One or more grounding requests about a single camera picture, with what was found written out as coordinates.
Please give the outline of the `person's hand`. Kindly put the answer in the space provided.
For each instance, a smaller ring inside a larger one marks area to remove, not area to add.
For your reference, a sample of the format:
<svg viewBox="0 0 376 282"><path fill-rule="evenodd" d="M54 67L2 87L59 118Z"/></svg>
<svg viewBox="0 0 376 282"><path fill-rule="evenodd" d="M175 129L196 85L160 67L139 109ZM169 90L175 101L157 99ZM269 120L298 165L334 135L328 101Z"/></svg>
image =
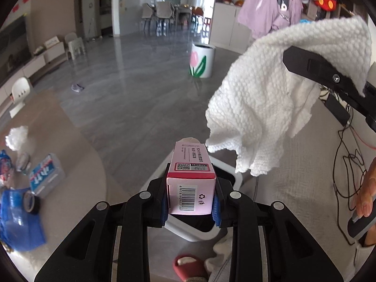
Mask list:
<svg viewBox="0 0 376 282"><path fill-rule="evenodd" d="M359 218L369 217L373 209L373 198L375 197L375 166L376 158L372 160L368 171L365 174L360 193L356 196L356 214ZM358 241L364 248L375 245L375 225L371 226L368 232Z"/></svg>

